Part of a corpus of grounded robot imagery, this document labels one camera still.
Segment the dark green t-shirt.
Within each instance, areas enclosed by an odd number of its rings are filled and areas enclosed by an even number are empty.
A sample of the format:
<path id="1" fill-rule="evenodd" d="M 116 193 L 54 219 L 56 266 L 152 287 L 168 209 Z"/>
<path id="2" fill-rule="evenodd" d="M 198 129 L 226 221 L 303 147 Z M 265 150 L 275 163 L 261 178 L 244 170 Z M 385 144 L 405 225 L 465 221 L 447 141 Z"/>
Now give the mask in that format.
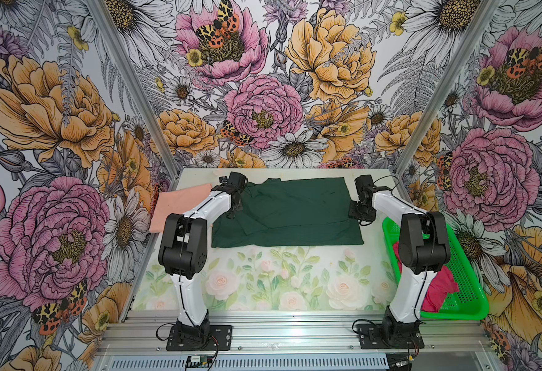
<path id="1" fill-rule="evenodd" d="M 362 245 L 358 221 L 349 216 L 350 202 L 342 178 L 248 183 L 240 195 L 241 209 L 213 224 L 212 246 Z"/>

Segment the green plastic laundry basket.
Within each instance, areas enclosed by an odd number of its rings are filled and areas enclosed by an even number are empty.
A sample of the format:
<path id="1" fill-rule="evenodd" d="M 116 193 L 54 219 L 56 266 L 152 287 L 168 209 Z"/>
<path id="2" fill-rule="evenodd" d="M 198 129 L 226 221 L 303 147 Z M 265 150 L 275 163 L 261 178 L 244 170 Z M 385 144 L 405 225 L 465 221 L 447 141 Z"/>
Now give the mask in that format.
<path id="1" fill-rule="evenodd" d="M 396 284 L 399 284 L 401 269 L 399 268 L 399 258 L 396 257 L 393 245 L 399 242 L 400 227 L 396 222 L 387 217 L 382 222 L 382 230 L 388 259 L 393 270 L 394 281 Z M 472 265 L 450 224 L 447 224 L 447 230 L 450 238 L 451 252 L 451 258 L 447 267 L 458 284 L 459 291 L 447 295 L 439 312 L 422 311 L 421 316 L 422 318 L 434 320 L 480 321 L 489 312 L 489 303 L 484 289 L 482 289 L 481 283 L 475 275 Z"/>

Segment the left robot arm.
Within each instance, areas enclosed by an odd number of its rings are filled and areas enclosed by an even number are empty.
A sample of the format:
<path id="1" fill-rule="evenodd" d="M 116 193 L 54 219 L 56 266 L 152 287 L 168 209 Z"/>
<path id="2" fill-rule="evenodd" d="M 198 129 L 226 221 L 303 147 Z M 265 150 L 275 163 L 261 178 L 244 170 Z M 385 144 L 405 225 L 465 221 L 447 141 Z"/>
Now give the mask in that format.
<path id="1" fill-rule="evenodd" d="M 167 216 L 158 262 L 169 274 L 179 301 L 179 314 L 171 329 L 166 349 L 180 351 L 228 351 L 232 326 L 210 323 L 201 287 L 201 271 L 208 257 L 209 226 L 220 216 L 240 207 L 247 178 L 232 172 L 193 209 Z"/>

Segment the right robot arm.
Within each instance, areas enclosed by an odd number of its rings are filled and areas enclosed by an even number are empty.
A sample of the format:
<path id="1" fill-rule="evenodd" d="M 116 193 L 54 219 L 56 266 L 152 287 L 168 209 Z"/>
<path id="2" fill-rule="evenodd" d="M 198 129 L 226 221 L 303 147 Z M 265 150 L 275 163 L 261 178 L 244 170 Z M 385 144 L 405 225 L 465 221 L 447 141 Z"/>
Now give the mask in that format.
<path id="1" fill-rule="evenodd" d="M 422 305 L 433 279 L 450 261 L 445 217 L 399 199 L 370 175 L 359 176 L 354 183 L 358 200 L 350 203 L 350 218 L 372 224 L 377 213 L 384 213 L 399 226 L 401 278 L 375 333 L 389 348 L 419 348 Z"/>

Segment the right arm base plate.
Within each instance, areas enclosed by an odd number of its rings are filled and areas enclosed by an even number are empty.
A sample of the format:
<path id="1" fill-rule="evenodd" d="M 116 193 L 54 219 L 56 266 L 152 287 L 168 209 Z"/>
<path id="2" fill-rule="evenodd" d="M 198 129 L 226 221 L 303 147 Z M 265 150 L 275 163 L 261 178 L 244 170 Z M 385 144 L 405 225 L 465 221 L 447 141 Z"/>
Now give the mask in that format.
<path id="1" fill-rule="evenodd" d="M 420 333 L 388 334 L 382 325 L 370 323 L 356 324 L 355 333 L 362 349 L 424 349 L 425 343 Z"/>

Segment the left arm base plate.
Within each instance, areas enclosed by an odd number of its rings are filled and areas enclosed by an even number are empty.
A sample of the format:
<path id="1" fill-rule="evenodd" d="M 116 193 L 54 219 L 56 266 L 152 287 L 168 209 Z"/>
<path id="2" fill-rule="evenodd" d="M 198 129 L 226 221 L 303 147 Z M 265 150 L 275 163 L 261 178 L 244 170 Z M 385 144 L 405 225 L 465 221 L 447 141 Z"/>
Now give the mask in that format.
<path id="1" fill-rule="evenodd" d="M 166 350 L 169 352 L 229 351 L 232 345 L 232 330 L 232 326 L 204 324 L 194 327 L 178 322 L 170 330 Z"/>

